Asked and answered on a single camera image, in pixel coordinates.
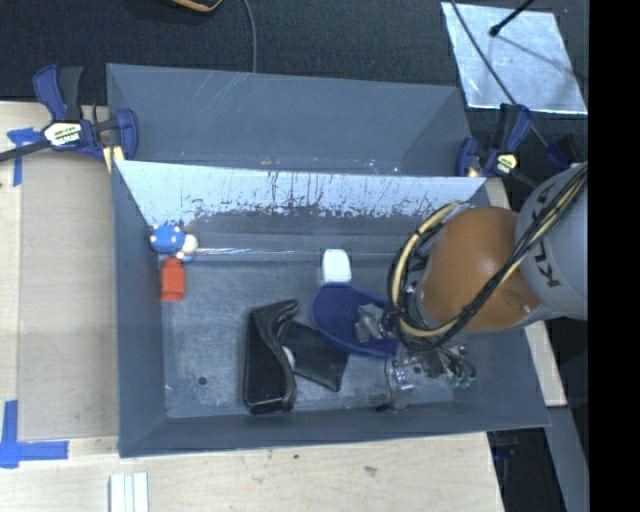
blue clamp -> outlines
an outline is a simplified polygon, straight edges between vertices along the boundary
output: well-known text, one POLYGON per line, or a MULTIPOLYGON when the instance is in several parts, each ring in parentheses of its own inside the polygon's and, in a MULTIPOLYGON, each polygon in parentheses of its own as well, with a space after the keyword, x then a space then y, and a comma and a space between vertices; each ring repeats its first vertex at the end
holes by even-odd
POLYGON ((138 149, 136 117, 129 109, 118 110, 115 118, 98 123, 82 118, 78 105, 78 83, 81 67, 61 68, 51 64, 39 70, 33 78, 33 87, 38 101, 51 116, 51 123, 43 128, 40 140, 0 153, 0 162, 20 158, 42 149, 73 151, 105 161, 105 144, 99 133, 119 129, 118 141, 125 158, 132 159, 138 149))
POLYGON ((0 468, 15 469, 23 460, 62 460, 69 458, 69 441, 18 442, 18 401, 4 404, 0 468))
POLYGON ((493 140, 479 149, 479 142, 467 137, 456 157, 456 176, 494 178, 507 176, 517 161, 514 153, 529 134, 533 119, 524 105, 500 105, 500 120, 493 140))
MULTIPOLYGON (((10 130, 7 132, 9 140, 15 144, 16 147, 20 147, 25 143, 32 144, 34 142, 40 142, 44 140, 44 136, 41 132, 34 130, 33 128, 21 128, 18 130, 10 130)), ((17 157, 13 165, 13 186, 17 187, 22 183, 22 157, 17 157)))

black floor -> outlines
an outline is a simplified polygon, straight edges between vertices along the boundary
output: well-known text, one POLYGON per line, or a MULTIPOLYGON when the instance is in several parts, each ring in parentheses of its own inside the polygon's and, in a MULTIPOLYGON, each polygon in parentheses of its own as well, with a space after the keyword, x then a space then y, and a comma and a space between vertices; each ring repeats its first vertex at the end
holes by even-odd
MULTIPOLYGON (((515 8, 517 0, 469 1, 515 8)), ((441 14, 432 0, 249 0, 257 28, 257 70, 263 73, 459 86, 456 62, 441 14)), ((589 1, 539 0, 531 9, 553 12, 582 89, 589 100, 589 1)), ((85 68, 80 102, 106 104, 105 64, 147 64, 250 71, 252 39, 242 0, 223 0, 211 15, 159 0, 0 1, 0 99, 33 100, 31 78, 58 63, 85 68)), ((496 113, 469 111, 473 134, 496 128, 496 113)), ((575 159, 588 158, 588 121, 538 114, 548 140, 569 136, 575 159)), ((534 137, 521 146, 521 172, 540 183, 556 170, 534 137)), ((518 210, 531 188, 505 180, 518 210)), ((587 324, 549 322, 570 406, 588 457, 587 324)), ((562 496, 542 430, 493 439, 507 512, 563 511, 562 496)))

black cable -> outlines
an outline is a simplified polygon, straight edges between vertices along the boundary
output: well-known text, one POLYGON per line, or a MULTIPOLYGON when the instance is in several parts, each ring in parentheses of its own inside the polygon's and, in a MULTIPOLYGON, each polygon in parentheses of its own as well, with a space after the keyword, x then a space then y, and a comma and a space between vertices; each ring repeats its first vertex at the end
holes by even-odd
POLYGON ((249 17, 249 24, 251 25, 251 41, 253 47, 253 59, 251 64, 251 72, 257 73, 258 71, 258 35, 256 33, 256 23, 253 19, 253 12, 251 11, 251 6, 249 5, 249 0, 242 0, 244 4, 244 8, 247 11, 247 16, 249 17))
POLYGON ((491 37, 495 37, 497 36, 500 31, 515 17, 517 17, 518 15, 520 15, 520 13, 522 11, 524 11, 527 7, 529 7, 533 2, 535 2, 535 0, 527 0, 525 3, 523 3, 520 7, 518 7, 515 11, 513 11, 511 14, 509 14, 509 16, 507 16, 505 19, 503 19, 500 23, 498 23, 497 25, 494 25, 493 27, 491 27, 489 29, 489 35, 491 37))

small toy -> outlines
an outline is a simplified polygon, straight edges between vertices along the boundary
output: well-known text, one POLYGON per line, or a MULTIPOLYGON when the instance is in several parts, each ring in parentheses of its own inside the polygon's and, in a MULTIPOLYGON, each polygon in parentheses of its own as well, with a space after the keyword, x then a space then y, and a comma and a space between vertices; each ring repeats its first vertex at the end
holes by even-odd
POLYGON ((198 239, 185 233, 177 224, 153 226, 149 242, 154 251, 174 256, 184 263, 193 260, 198 248, 198 239))

blue object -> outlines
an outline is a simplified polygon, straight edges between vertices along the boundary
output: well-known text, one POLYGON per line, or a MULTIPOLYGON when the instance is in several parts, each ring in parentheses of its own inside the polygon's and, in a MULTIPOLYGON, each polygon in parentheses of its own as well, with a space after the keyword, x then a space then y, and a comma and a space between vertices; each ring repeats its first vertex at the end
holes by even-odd
POLYGON ((388 300, 359 286, 329 283, 320 288, 313 298, 311 318, 322 336, 342 350, 375 357, 394 355, 400 343, 397 338, 371 337, 366 342, 358 339, 355 328, 360 318, 358 307, 367 304, 384 308, 388 300))
POLYGON ((500 105, 500 120, 493 143, 478 151, 478 140, 467 137, 456 157, 456 176, 467 176, 471 167, 485 178, 507 176, 496 165, 498 156, 514 153, 529 134, 532 125, 531 111, 524 105, 500 105))
POLYGON ((18 401, 4 404, 0 467, 15 469, 23 460, 61 460, 68 458, 69 441, 43 441, 25 443, 17 441, 18 401))
POLYGON ((552 142, 547 147, 547 158, 556 167, 567 170, 571 167, 571 161, 560 151, 560 148, 555 142, 552 142))
POLYGON ((175 256, 184 246, 187 235, 177 224, 164 224, 154 228, 151 237, 155 237, 151 240, 154 251, 175 256))
POLYGON ((120 128, 120 147, 127 160, 131 160, 138 150, 138 124, 133 110, 124 108, 116 112, 120 128))
MULTIPOLYGON (((33 128, 10 130, 7 132, 7 137, 9 137, 17 148, 25 143, 32 144, 44 140, 42 133, 33 128)), ((17 187, 20 184, 22 184, 22 157, 19 156, 13 165, 13 186, 17 187)))
POLYGON ((65 98, 62 97, 62 91, 58 86, 59 77, 60 66, 56 64, 45 66, 33 77, 33 88, 38 102, 47 108, 52 121, 62 121, 67 118, 65 98))

